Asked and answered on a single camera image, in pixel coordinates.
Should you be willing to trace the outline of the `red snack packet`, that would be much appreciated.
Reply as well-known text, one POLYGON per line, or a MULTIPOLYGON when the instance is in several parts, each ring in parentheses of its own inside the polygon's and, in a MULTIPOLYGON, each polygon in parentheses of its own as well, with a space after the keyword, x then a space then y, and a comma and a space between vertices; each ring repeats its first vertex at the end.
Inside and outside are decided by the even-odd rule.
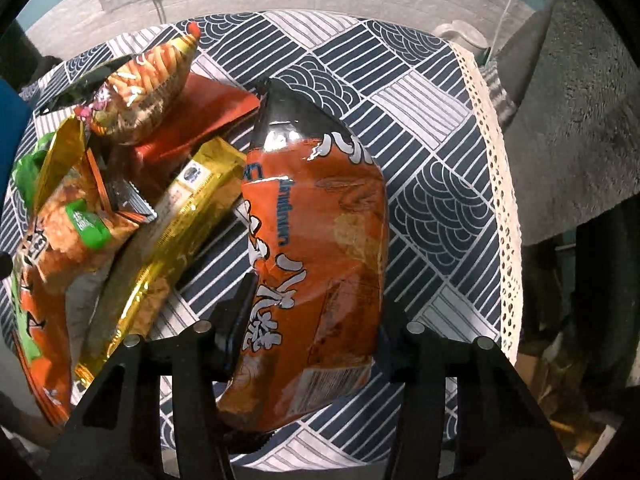
POLYGON ((259 100, 244 89, 190 73, 174 104, 149 139, 132 149, 130 180, 150 202, 200 146, 250 118, 259 100))

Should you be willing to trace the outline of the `gold foil snack bag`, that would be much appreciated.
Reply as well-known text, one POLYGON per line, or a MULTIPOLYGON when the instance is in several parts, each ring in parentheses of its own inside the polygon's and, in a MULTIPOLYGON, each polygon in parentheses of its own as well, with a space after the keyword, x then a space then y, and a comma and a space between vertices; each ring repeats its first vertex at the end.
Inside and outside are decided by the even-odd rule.
POLYGON ((88 386, 129 334, 148 336, 180 276, 241 195, 245 156, 219 136, 201 145, 114 261, 75 376, 88 386))

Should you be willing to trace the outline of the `white electric kettle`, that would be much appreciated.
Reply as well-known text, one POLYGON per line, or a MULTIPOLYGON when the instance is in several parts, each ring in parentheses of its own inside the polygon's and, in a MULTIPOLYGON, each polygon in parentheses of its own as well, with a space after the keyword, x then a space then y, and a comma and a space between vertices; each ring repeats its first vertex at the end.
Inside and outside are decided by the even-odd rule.
POLYGON ((453 20, 450 23, 440 24, 433 29, 433 35, 452 41, 474 55, 485 54, 489 49, 485 36, 465 21, 453 20))

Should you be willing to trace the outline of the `black yellow snack bag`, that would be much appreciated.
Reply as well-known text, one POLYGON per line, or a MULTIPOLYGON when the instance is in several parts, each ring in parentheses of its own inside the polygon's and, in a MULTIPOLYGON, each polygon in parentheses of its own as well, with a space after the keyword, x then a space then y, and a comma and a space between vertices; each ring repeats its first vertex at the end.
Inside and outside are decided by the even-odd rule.
POLYGON ((114 73, 120 66, 123 66, 133 58, 133 54, 126 54, 96 66, 94 70, 79 77, 68 88, 58 92, 56 96, 51 96, 47 102, 37 108, 36 114, 42 115, 57 112, 62 108, 86 102, 102 86, 111 73, 114 73))

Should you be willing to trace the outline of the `orange green rice cracker bag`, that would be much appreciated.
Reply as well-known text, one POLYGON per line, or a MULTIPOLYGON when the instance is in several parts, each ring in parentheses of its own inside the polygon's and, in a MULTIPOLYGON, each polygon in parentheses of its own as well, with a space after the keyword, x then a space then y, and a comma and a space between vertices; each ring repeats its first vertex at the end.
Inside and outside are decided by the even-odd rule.
POLYGON ((10 278, 13 340, 44 419, 66 423, 72 409, 67 296, 74 281, 111 262, 128 238, 156 219, 138 189, 104 178, 82 122, 70 117, 52 136, 28 202, 29 225, 10 278))

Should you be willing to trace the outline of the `large orange chip bag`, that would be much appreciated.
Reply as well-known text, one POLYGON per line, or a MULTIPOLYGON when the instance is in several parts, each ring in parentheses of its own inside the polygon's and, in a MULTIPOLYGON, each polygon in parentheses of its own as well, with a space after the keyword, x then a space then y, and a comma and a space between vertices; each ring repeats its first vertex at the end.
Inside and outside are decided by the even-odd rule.
POLYGON ((268 432, 370 378, 388 254, 386 184, 349 128, 273 79, 242 195, 258 281, 219 411, 236 430, 268 432))

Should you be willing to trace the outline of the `grey fabric chair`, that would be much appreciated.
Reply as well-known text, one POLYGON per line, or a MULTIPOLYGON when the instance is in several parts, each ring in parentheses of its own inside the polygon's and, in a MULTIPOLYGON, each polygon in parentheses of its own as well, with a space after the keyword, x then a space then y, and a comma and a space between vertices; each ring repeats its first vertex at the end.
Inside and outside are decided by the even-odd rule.
POLYGON ((639 67, 593 0, 549 0, 483 67, 533 245, 639 192, 639 67))

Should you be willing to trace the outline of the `blue cardboard box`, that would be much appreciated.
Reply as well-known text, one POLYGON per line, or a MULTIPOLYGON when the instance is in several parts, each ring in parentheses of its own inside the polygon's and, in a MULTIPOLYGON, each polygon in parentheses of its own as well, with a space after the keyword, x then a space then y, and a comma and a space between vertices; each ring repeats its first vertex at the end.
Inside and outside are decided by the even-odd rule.
POLYGON ((3 79, 0 79, 0 200, 6 196, 14 156, 32 109, 3 79))

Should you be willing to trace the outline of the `navy white patterned tablecloth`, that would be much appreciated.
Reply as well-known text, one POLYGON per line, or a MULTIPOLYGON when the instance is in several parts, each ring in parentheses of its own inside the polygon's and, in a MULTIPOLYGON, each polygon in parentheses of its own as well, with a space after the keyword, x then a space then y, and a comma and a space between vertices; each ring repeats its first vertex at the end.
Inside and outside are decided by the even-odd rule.
MULTIPOLYGON (((194 18, 194 73, 255 91, 276 77, 340 118, 381 167, 390 199, 385 296, 449 339, 501 340, 514 365, 522 322, 520 233, 495 112, 472 55, 427 32, 320 11, 194 18)), ((16 158, 65 113, 44 103, 126 53, 186 32, 187 20, 122 34, 62 62, 25 89, 34 114, 16 158)), ((152 328, 171 336, 212 312, 250 267, 243 221, 226 220, 171 292, 152 328)), ((333 469, 385 460, 402 387, 375 370, 357 394, 278 430, 232 463, 269 472, 333 469)))

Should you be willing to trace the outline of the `orange stick snack bag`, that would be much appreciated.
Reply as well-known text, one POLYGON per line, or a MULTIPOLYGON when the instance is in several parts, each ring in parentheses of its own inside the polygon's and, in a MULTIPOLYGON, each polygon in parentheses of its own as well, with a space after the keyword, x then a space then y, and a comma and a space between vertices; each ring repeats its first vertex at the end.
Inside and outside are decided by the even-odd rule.
POLYGON ((166 117, 186 85, 201 31, 190 22, 186 33, 158 44, 122 64, 74 109, 88 129, 113 144, 137 145, 166 117))

